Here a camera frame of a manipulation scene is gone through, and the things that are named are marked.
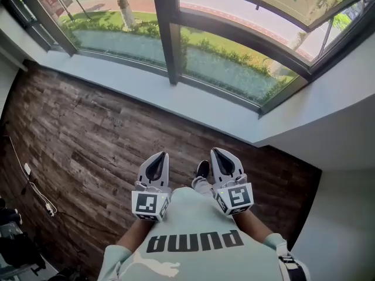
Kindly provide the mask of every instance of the black bag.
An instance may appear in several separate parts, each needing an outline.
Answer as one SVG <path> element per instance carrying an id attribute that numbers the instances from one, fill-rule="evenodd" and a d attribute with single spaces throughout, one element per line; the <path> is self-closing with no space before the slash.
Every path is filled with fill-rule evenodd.
<path id="1" fill-rule="evenodd" d="M 14 236 L 14 239 L 0 238 L 0 253 L 7 264 L 19 268 L 24 264 L 36 264 L 45 269 L 46 263 L 27 233 Z"/>

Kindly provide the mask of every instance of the leg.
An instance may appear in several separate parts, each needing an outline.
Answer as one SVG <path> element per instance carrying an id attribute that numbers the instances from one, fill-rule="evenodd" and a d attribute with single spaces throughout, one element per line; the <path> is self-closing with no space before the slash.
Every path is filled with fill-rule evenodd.
<path id="1" fill-rule="evenodd" d="M 192 182 L 192 187 L 193 189 L 206 196 L 206 197 L 210 197 L 212 198 L 213 195 L 212 195 L 212 185 L 207 181 L 206 178 L 202 177 L 202 176 L 198 176 L 196 178 L 194 178 L 193 182 Z"/>
<path id="2" fill-rule="evenodd" d="M 210 173 L 210 163 L 208 162 L 208 160 L 201 161 L 198 165 L 195 178 L 192 182 L 192 188 L 196 192 L 204 196 L 212 198 L 213 197 L 212 191 L 211 191 L 212 185 L 208 183 L 206 179 L 209 173 Z"/>

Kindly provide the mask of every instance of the wooden floor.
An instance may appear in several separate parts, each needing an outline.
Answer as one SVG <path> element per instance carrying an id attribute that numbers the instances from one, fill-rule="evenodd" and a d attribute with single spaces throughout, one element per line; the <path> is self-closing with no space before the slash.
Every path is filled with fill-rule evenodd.
<path id="1" fill-rule="evenodd" d="M 47 242 L 58 268 L 83 263 L 97 278 L 103 250 L 134 221 L 131 190 L 140 164 L 165 150 L 173 188 L 188 186 L 212 147 L 239 157 L 252 182 L 253 211 L 294 242 L 321 171 L 271 147 L 255 148 L 150 105 L 28 63 L 16 78 L 2 124 L 21 163 L 60 213 L 50 218 L 27 187 L 10 144 L 0 156 L 0 195 L 18 208 L 23 229 Z"/>

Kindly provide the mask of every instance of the sidewalk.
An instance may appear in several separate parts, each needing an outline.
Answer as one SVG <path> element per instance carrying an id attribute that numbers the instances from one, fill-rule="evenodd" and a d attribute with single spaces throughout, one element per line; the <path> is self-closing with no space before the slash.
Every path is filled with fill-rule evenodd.
<path id="1" fill-rule="evenodd" d="M 82 7 L 87 12 L 95 12 L 95 11 L 119 11 L 117 1 L 116 0 L 92 0 L 92 1 L 84 1 L 81 3 Z M 148 13 L 156 13 L 154 0 L 129 0 L 129 4 L 131 9 L 134 12 L 148 12 Z M 231 20 L 233 22 L 239 23 L 246 27 L 249 27 L 253 30 L 256 30 L 264 35 L 269 36 L 270 38 L 280 42 L 283 45 L 287 45 L 288 41 L 281 36 L 276 35 L 275 33 L 270 32 L 256 24 L 248 22 L 246 20 L 237 18 L 235 16 L 229 15 L 227 13 L 217 11 L 215 9 L 210 9 L 204 6 L 197 6 L 192 4 L 181 3 L 181 8 L 189 8 L 189 9 L 196 9 L 202 12 L 206 12 L 212 15 L 219 16 L 221 18 L 225 18 Z M 70 13 L 81 13 L 83 12 L 82 9 L 79 7 L 78 3 L 73 3 L 68 7 Z M 305 51 L 298 49 L 297 53 L 300 54 L 302 57 L 312 60 L 313 57 L 306 53 Z"/>

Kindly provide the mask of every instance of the white cable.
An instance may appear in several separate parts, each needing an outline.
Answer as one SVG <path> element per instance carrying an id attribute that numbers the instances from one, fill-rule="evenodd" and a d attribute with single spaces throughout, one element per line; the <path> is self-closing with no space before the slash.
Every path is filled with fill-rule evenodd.
<path id="1" fill-rule="evenodd" d="M 42 194 L 39 189 L 36 187 L 35 183 L 34 182 L 30 182 L 30 185 L 31 187 L 34 189 L 35 193 L 37 195 L 39 195 L 39 197 L 42 198 L 42 200 L 46 203 L 46 204 L 50 204 L 53 208 L 54 208 L 54 213 L 57 213 L 57 208 L 55 205 L 53 205 L 53 203 L 44 195 Z"/>
<path id="2" fill-rule="evenodd" d="M 28 176 L 28 175 L 25 173 L 25 171 L 23 170 L 22 164 L 21 164 L 21 162 L 19 161 L 19 158 L 18 158 L 18 155 L 17 155 L 16 149 L 14 148 L 14 145 L 13 145 L 13 142 L 12 142 L 11 137 L 10 137 L 9 135 L 3 135 L 3 137 L 4 137 L 4 138 L 5 138 L 5 137 L 8 137 L 9 140 L 11 141 L 11 144 L 12 144 L 12 147 L 13 147 L 13 151 L 14 151 L 14 153 L 15 153 L 15 155 L 16 155 L 16 157 L 17 157 L 18 163 L 19 163 L 19 167 L 21 168 L 21 171 L 22 171 L 22 173 L 25 175 L 26 179 L 29 181 L 29 176 Z"/>
<path id="3" fill-rule="evenodd" d="M 29 179 L 29 176 L 25 173 L 22 165 L 21 165 L 21 162 L 19 161 L 19 158 L 18 158 L 18 155 L 17 155 L 17 152 L 16 152 L 16 149 L 14 148 L 14 145 L 13 145 L 13 142 L 12 142 L 12 139 L 9 135 L 3 135 L 3 137 L 7 137 L 9 138 L 9 140 L 11 141 L 11 144 L 12 144 L 12 147 L 13 147 L 13 151 L 17 157 L 17 160 L 18 160 L 18 163 L 19 163 L 19 167 L 21 168 L 21 171 L 22 173 L 25 175 L 28 183 L 30 183 L 30 186 L 31 188 L 34 190 L 34 192 L 43 200 L 44 203 L 46 203 L 46 208 L 48 209 L 47 205 L 50 204 L 53 208 L 54 208 L 54 213 L 57 213 L 57 208 L 55 205 L 53 205 L 53 203 L 45 196 L 43 195 L 39 189 L 36 187 L 35 183 L 34 182 L 31 182 L 30 179 Z"/>

